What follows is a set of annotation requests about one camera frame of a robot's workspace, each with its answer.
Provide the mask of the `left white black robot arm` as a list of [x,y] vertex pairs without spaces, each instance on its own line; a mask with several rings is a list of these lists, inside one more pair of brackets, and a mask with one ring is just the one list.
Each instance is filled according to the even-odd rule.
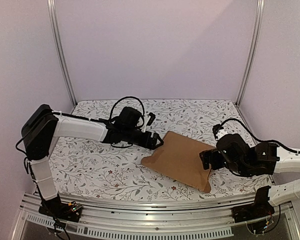
[[45,209],[53,217],[60,217],[65,211],[64,205],[56,200],[58,191],[49,166],[55,139],[71,137],[110,145],[125,142],[155,150],[164,144],[159,134],[147,130],[155,118],[152,112],[145,114],[126,106],[118,116],[92,119],[53,111],[49,105],[42,104],[22,127],[18,143],[24,145],[24,165],[30,168],[33,181],[46,201]]

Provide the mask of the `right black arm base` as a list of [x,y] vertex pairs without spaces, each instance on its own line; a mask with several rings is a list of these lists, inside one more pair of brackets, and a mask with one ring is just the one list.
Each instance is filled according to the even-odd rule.
[[231,209],[231,216],[235,223],[266,217],[275,213],[274,207],[269,203],[269,190],[264,186],[257,190],[253,203],[235,206]]

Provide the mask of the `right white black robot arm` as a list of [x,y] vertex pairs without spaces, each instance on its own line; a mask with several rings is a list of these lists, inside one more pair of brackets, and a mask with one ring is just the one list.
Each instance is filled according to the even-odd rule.
[[[300,173],[300,149],[291,149],[276,140],[261,140],[250,147],[239,134],[218,134],[216,147],[199,154],[205,170],[228,169],[232,174],[249,178],[261,175]],[[265,186],[256,192],[248,213],[259,218],[268,206],[300,199],[300,178],[275,186]]]

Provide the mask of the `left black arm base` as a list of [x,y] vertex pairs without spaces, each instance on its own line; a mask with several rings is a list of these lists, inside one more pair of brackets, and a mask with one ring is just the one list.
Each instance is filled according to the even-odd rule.
[[83,205],[75,201],[64,203],[59,195],[50,200],[41,200],[38,212],[42,215],[60,220],[78,223],[82,215]]

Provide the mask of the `brown cardboard box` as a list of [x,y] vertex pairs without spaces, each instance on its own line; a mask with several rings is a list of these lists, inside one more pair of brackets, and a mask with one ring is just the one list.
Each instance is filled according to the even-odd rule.
[[164,144],[151,156],[144,157],[141,164],[201,192],[210,193],[211,169],[203,168],[200,153],[215,147],[172,131],[165,134],[163,141]]

